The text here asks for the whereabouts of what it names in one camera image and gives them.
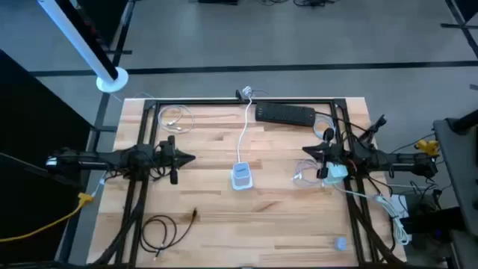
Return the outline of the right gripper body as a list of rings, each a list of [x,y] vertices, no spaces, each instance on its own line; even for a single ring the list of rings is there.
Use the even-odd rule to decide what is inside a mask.
[[[333,128],[327,128],[323,133],[323,142],[320,145],[322,149],[322,167],[317,171],[317,177],[319,179],[325,179],[328,176],[329,168],[327,167],[327,163],[333,156],[331,142],[334,136],[335,130]]]

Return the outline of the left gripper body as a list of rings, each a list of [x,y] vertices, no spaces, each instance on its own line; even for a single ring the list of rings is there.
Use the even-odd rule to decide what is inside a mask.
[[[159,143],[159,148],[160,150],[156,156],[156,164],[158,167],[169,167],[170,168],[170,183],[172,185],[177,185],[179,182],[179,179],[178,179],[175,137],[173,135],[168,136],[167,140],[163,140]]]

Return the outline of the mint green cube power strip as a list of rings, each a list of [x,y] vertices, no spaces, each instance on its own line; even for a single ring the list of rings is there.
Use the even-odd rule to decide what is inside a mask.
[[[345,165],[326,163],[326,177],[323,179],[324,185],[335,185],[341,183],[348,176],[348,170]]]

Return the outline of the white tower power strip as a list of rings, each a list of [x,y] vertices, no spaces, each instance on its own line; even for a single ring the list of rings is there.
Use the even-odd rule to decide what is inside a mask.
[[[253,187],[252,173],[248,162],[238,162],[233,165],[231,184],[235,191],[243,191]]]

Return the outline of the flat black power strip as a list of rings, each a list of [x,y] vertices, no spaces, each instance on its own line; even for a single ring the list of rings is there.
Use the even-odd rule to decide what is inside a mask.
[[[262,102],[255,107],[255,120],[312,127],[315,123],[315,110],[302,106]]]

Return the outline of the thin white lead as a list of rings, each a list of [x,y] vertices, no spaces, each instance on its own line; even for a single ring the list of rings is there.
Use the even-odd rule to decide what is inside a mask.
[[[105,172],[102,174],[102,176],[100,177],[96,188],[95,188],[94,191],[92,192],[92,194],[91,194],[92,197],[96,197],[96,195],[99,193],[99,191],[100,191],[100,189],[102,188],[102,186],[105,184],[106,175],[107,175],[107,172],[105,171]]]

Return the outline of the white paper sheet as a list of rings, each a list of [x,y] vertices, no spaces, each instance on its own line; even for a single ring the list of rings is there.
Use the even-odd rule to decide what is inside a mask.
[[[393,194],[390,198],[390,202],[398,213],[400,218],[409,216],[409,209],[406,205],[406,197],[403,195]]]

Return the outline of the yellow plug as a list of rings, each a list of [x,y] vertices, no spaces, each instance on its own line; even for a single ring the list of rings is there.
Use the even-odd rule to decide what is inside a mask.
[[[429,156],[437,156],[439,152],[439,145],[437,140],[419,140],[415,145],[415,149],[419,149]]]

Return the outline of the black equipment box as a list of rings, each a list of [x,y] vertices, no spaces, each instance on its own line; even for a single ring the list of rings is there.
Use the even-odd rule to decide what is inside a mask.
[[[428,234],[440,241],[449,241],[453,230],[466,231],[459,207],[400,218],[407,234]]]

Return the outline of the grey side table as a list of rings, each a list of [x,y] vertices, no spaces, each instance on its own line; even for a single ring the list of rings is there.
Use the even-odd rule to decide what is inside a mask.
[[[459,269],[478,269],[478,109],[432,124],[450,178],[461,220],[452,228]]]

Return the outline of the black room divider panel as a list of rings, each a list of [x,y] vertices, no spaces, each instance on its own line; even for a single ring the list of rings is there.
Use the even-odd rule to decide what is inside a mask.
[[[128,0],[54,0],[77,34],[73,44],[105,81],[118,78],[110,56],[119,56],[119,30],[122,27]]]
[[[55,258],[78,204],[77,173],[65,185],[44,174],[58,149],[84,150],[90,124],[0,49],[0,266]]]

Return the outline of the white pole with round base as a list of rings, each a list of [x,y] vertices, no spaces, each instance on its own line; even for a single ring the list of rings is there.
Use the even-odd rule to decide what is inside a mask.
[[[126,86],[127,71],[114,66],[70,0],[37,0],[37,3],[94,71],[100,91],[115,93]]]

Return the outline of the black stand leg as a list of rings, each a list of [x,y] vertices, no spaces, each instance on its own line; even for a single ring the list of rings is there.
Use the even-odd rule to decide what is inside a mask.
[[[478,60],[478,42],[475,41],[471,30],[478,30],[478,25],[468,25],[459,11],[459,6],[455,0],[444,0],[447,5],[454,23],[441,23],[442,28],[457,29],[464,35],[469,47],[471,48],[475,58]]]

